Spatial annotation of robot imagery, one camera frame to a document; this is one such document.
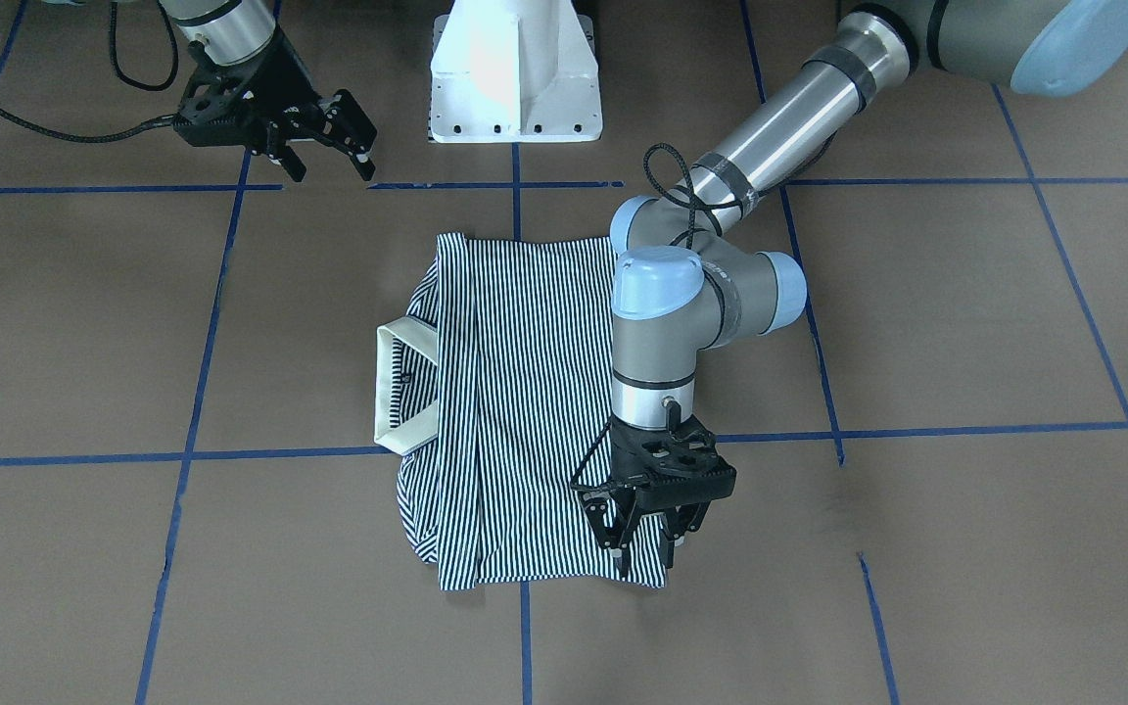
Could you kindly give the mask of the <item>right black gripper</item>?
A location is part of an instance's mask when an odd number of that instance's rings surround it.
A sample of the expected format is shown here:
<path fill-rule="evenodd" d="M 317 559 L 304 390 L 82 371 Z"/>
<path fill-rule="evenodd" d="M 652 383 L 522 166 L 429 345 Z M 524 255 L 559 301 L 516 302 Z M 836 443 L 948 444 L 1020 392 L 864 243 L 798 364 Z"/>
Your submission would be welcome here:
<path fill-rule="evenodd" d="M 268 44 L 233 67 L 217 64 L 206 45 L 187 50 L 197 67 L 171 120 L 185 142 L 246 147 L 301 183 L 307 166 L 290 142 L 314 140 L 349 156 L 364 182 L 373 179 L 377 127 L 349 90 L 331 98 L 316 92 L 294 46 Z"/>

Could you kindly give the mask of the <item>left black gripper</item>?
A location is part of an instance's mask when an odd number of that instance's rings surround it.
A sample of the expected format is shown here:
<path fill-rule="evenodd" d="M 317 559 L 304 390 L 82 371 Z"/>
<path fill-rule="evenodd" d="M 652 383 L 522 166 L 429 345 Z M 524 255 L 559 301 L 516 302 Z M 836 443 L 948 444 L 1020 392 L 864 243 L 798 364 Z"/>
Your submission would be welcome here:
<path fill-rule="evenodd" d="M 610 446 L 610 473 L 600 485 L 582 476 L 599 446 Z M 631 543 L 641 519 L 662 514 L 661 565 L 675 566 L 675 552 L 697 532 L 712 500 L 732 494 L 737 469 L 716 450 L 716 437 L 697 418 L 675 428 L 644 430 L 610 418 L 570 477 L 587 511 L 599 547 L 613 554 L 619 576 L 631 576 Z"/>

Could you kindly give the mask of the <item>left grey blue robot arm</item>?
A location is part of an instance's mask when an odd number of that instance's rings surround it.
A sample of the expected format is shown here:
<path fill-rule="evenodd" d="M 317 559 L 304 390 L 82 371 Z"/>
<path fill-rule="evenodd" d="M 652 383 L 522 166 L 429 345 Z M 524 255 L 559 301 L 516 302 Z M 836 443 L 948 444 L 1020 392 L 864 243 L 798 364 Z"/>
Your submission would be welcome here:
<path fill-rule="evenodd" d="M 891 5 L 915 39 L 904 78 L 979 89 L 895 99 L 838 133 L 841 156 L 892 158 L 858 178 L 786 178 L 765 204 L 807 268 L 822 421 L 861 488 L 964 526 L 960 541 L 1042 539 L 1078 493 L 1128 497 L 1128 393 L 1054 210 L 1123 192 L 1036 168 L 1015 104 L 1065 92 L 1128 49 L 1128 1 Z"/>

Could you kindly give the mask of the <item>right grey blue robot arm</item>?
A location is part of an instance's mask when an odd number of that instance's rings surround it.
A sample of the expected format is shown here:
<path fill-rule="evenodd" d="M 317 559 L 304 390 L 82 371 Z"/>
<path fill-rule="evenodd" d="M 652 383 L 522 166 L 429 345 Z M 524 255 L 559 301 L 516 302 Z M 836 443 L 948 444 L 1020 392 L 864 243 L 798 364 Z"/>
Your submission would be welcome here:
<path fill-rule="evenodd" d="M 196 62 L 171 121 L 196 147 L 241 146 L 281 165 L 300 182 L 307 168 L 296 140 L 349 157 L 371 180 L 377 129 L 353 94 L 323 97 L 287 32 L 264 1 L 164 1 L 165 16 Z"/>

